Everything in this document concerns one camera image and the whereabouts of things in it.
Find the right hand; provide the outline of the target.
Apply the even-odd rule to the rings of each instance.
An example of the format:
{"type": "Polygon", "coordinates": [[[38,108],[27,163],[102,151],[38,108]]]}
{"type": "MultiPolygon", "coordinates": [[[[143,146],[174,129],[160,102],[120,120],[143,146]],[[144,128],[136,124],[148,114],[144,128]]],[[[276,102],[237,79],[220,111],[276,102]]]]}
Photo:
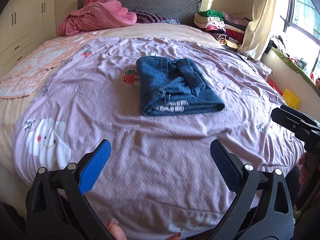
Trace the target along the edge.
{"type": "Polygon", "coordinates": [[[298,162],[298,168],[300,171],[300,176],[299,176],[300,186],[304,186],[308,179],[308,171],[307,171],[306,163],[307,163],[307,153],[305,152],[302,154],[298,162]]]}

